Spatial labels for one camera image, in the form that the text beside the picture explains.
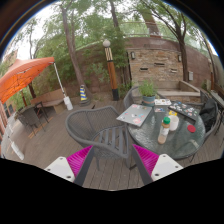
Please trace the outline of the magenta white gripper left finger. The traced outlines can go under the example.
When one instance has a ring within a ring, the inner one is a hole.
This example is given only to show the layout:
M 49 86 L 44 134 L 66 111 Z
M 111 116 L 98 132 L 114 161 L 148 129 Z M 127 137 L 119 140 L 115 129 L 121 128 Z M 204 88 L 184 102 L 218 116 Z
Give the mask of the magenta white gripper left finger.
M 73 183 L 83 183 L 92 158 L 93 146 L 88 146 L 69 157 L 58 157 L 45 168 L 45 171 Z

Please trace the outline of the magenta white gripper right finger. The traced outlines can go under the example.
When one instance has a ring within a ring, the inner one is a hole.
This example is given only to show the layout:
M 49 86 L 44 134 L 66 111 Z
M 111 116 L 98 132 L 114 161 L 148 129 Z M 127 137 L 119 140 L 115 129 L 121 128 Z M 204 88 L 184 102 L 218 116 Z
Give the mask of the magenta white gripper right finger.
M 136 144 L 132 156 L 143 182 L 153 182 L 182 169 L 182 166 L 167 154 L 157 155 Z

